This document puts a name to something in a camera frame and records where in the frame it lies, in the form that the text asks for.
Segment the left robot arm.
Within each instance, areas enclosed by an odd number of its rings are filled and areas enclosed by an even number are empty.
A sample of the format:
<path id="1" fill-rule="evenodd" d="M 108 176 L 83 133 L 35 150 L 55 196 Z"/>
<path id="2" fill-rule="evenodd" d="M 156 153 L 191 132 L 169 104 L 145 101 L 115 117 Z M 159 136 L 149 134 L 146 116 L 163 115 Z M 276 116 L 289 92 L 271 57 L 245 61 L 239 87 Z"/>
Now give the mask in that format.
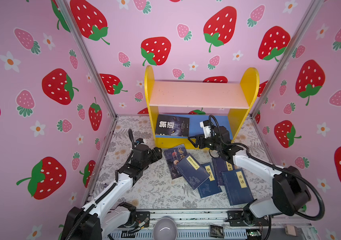
<path id="1" fill-rule="evenodd" d="M 134 205 L 117 201 L 143 176 L 144 171 L 163 157 L 161 148 L 149 148 L 141 138 L 134 140 L 124 165 L 115 171 L 115 179 L 82 208 L 74 207 L 67 214 L 60 238 L 62 240 L 111 240 L 111 233 L 120 226 L 135 226 L 129 234 L 139 231 L 146 223 L 136 224 Z"/>

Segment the navy book yellow label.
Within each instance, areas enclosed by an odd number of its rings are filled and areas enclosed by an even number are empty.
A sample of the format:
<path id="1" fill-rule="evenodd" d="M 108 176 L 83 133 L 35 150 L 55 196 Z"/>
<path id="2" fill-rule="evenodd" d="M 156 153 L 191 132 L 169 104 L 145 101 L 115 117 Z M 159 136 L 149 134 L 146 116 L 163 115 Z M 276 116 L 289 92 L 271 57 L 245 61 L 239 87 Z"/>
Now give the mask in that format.
<path id="1" fill-rule="evenodd" d="M 201 164 L 191 154 L 188 154 L 175 167 L 190 187 L 196 190 L 211 179 L 210 173 L 206 169 L 208 165 L 209 163 Z"/>

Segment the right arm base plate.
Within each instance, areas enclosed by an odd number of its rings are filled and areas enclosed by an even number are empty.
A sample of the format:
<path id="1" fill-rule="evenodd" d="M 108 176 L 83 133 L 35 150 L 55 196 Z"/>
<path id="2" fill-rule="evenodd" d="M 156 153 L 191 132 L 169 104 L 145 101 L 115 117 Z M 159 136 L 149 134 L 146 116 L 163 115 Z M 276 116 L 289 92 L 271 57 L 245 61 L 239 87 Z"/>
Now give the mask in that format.
<path id="1" fill-rule="evenodd" d="M 269 219 L 267 216 L 256 218 L 247 211 L 227 211 L 226 223 L 231 227 L 267 227 Z"/>

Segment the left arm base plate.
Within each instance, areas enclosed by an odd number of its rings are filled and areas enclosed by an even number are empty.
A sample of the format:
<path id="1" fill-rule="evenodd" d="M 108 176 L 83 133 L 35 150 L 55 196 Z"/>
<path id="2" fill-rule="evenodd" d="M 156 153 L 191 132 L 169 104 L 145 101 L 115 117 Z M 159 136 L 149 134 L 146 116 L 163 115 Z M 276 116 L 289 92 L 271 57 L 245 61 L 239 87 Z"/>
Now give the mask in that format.
<path id="1" fill-rule="evenodd" d="M 136 215 L 134 217 L 130 216 L 130 219 L 125 224 L 126 228 L 147 228 L 150 224 L 150 215 L 151 212 L 136 212 Z"/>

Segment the black wolf cover book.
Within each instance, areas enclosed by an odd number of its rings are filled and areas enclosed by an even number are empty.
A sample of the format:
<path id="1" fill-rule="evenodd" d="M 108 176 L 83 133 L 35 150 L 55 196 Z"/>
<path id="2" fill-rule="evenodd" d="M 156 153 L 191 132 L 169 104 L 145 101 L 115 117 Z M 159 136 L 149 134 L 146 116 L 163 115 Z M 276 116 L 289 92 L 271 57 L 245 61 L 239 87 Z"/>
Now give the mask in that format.
<path id="1" fill-rule="evenodd" d="M 159 136 L 186 138 L 189 136 L 189 118 L 158 115 L 155 134 Z"/>

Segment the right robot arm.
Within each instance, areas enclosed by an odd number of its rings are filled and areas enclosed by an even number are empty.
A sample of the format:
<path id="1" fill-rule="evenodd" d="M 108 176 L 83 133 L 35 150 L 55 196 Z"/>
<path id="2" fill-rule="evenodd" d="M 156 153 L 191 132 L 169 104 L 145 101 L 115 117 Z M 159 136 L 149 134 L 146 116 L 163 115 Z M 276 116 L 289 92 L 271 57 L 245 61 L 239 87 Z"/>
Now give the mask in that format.
<path id="1" fill-rule="evenodd" d="M 220 126 L 213 115 L 200 122 L 200 127 L 204 132 L 202 135 L 188 137 L 195 148 L 217 151 L 223 160 L 254 173 L 272 186 L 272 196 L 254 200 L 243 208 L 242 220 L 247 225 L 254 225 L 263 217 L 277 215 L 298 215 L 310 221 L 319 221 L 324 217 L 325 204 L 320 193 L 301 176 L 297 168 L 279 167 L 253 156 L 247 145 L 231 141 L 228 130 Z M 312 196 L 317 199 L 318 214 L 308 216 L 299 212 Z"/>

